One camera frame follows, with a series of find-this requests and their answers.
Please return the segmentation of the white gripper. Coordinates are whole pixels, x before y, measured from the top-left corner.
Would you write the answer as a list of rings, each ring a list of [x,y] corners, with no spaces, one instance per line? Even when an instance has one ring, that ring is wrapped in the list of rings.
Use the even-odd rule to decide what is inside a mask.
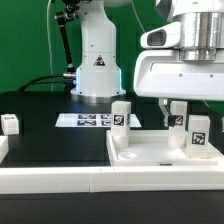
[[[138,96],[156,97],[164,125],[177,116],[167,98],[224,101],[224,51],[215,61],[181,61],[178,50],[145,50],[137,58],[133,88]]]

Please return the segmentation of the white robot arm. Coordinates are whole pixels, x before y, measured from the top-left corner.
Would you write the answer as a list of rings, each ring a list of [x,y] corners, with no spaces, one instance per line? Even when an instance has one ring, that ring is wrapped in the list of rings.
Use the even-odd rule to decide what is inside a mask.
[[[80,19],[82,63],[72,93],[92,101],[122,94],[116,28],[107,7],[133,0],[63,0]],[[139,96],[224,101],[224,0],[156,0],[167,24],[144,33],[134,71]]]

